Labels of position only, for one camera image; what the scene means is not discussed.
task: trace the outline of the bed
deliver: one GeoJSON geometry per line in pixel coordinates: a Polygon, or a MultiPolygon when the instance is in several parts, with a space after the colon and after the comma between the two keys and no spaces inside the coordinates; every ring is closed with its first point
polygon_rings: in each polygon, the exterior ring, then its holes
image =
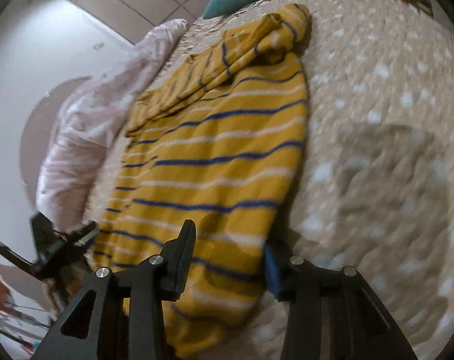
{"type": "MultiPolygon", "coordinates": [[[[399,0],[260,0],[198,19],[154,82],[224,30],[290,2],[311,33],[306,157],[273,231],[331,269],[356,266],[421,360],[454,333],[454,35],[399,0]]],[[[100,220],[128,140],[120,134],[89,200],[100,220]]],[[[231,339],[200,358],[278,359],[288,310],[269,294],[231,339]]]]}

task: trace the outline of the black clamp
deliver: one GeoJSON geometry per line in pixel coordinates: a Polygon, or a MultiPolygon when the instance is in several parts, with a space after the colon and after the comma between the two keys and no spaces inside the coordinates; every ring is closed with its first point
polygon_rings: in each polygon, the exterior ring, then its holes
{"type": "Polygon", "coordinates": [[[2,242],[0,242],[0,255],[38,280],[54,279],[61,303],[59,306],[63,309],[69,302],[69,294],[61,276],[61,269],[84,258],[89,244],[78,245],[77,243],[96,231],[97,223],[92,221],[80,230],[65,236],[57,234],[52,227],[52,222],[40,212],[30,219],[30,223],[37,260],[33,263],[27,261],[2,242]]]}
{"type": "Polygon", "coordinates": [[[186,220],[160,254],[122,272],[98,269],[32,359],[169,359],[162,300],[175,302],[185,290],[195,238],[195,224],[186,220]],[[130,298],[129,317],[123,313],[125,298],[130,298]]]}
{"type": "Polygon", "coordinates": [[[281,360],[416,360],[379,297],[352,266],[318,268],[268,240],[267,287],[290,301],[281,360]]]}

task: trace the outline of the metal screw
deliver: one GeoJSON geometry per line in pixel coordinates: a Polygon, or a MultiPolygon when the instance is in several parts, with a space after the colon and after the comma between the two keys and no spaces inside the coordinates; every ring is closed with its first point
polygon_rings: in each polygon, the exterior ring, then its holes
{"type": "Polygon", "coordinates": [[[293,266],[301,266],[304,263],[304,258],[302,256],[292,256],[290,257],[290,264],[293,266]]]}
{"type": "Polygon", "coordinates": [[[357,270],[352,266],[346,266],[343,268],[343,273],[347,276],[355,276],[357,274],[357,270]]]}
{"type": "Polygon", "coordinates": [[[108,276],[108,274],[109,274],[108,268],[105,267],[97,269],[96,272],[98,278],[105,278],[106,276],[108,276]]]}
{"type": "Polygon", "coordinates": [[[164,257],[162,257],[160,254],[156,254],[149,258],[149,263],[152,264],[153,266],[157,266],[159,264],[162,264],[164,262],[164,257]]]}

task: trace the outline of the pink blanket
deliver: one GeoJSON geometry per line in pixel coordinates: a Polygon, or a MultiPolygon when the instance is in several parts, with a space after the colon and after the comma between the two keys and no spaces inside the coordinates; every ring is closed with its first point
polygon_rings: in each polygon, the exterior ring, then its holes
{"type": "Polygon", "coordinates": [[[63,104],[40,168],[36,199],[55,230],[69,233],[81,223],[93,182],[130,106],[186,30],[183,19],[153,28],[124,59],[86,81],[63,104]]]}

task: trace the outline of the yellow striped shirt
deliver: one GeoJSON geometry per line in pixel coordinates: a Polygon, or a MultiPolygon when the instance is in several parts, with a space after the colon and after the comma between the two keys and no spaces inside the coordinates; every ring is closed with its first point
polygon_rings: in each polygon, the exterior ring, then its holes
{"type": "Polygon", "coordinates": [[[181,358],[241,325],[264,291],[264,242],[304,147],[307,85],[291,49],[308,24],[308,9],[288,4],[226,31],[130,113],[94,260],[137,265],[195,222],[187,288],[164,303],[181,358]]]}

